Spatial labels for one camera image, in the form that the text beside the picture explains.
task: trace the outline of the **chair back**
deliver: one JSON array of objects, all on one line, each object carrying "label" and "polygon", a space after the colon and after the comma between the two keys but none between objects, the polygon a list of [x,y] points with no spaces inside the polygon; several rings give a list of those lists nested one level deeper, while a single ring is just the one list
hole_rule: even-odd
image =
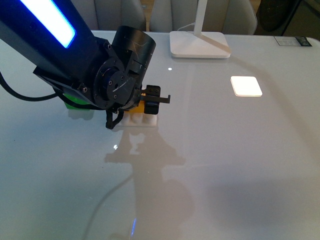
[{"label": "chair back", "polygon": [[146,30],[140,0],[71,0],[91,30],[117,30],[125,25]]},{"label": "chair back", "polygon": [[[195,22],[198,0],[155,0],[150,31],[177,31]],[[252,35],[257,18],[250,0],[208,0],[202,31]],[[184,28],[192,31],[193,27]]]}]

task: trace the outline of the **white cable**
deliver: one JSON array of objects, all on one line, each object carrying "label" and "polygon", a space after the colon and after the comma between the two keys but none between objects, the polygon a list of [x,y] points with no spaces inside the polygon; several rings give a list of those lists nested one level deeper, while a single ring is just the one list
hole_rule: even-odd
[{"label": "white cable", "polygon": [[182,27],[178,28],[178,30],[177,30],[177,31],[180,31],[181,29],[184,29],[184,28],[189,27],[189,26],[194,26],[195,24],[196,24],[196,23],[195,23],[195,22],[193,22],[193,23],[191,23],[191,24],[188,24],[188,25],[182,26]]}]

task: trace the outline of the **blue led light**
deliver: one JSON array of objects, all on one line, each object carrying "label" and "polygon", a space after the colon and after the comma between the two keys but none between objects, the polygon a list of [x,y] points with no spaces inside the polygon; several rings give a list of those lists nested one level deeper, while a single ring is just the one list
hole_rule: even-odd
[{"label": "blue led light", "polygon": [[76,30],[69,23],[52,0],[20,0],[48,31],[66,49],[76,36]]},{"label": "blue led light", "polygon": [[135,218],[135,219],[133,220],[133,223],[132,223],[132,229],[131,229],[130,239],[131,239],[131,238],[134,236],[134,234],[135,234],[136,223],[137,223],[137,219]]}]

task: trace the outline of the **white table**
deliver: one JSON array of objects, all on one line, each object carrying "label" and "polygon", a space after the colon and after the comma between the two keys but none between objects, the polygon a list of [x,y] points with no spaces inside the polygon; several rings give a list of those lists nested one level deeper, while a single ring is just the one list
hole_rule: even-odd
[{"label": "white table", "polygon": [[[107,130],[103,111],[0,88],[0,239],[128,240],[134,223],[136,240],[319,239],[320,43],[227,35],[229,59],[177,59],[168,34],[150,35],[143,83],[171,94],[158,127]],[[14,89],[52,93],[0,52]],[[263,95],[235,96],[231,76]]]}]

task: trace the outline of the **label sticker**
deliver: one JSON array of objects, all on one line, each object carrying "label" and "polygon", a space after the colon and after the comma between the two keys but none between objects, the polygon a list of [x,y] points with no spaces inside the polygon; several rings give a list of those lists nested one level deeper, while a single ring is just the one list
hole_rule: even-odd
[{"label": "label sticker", "polygon": [[275,36],[279,46],[312,47],[305,36]]}]

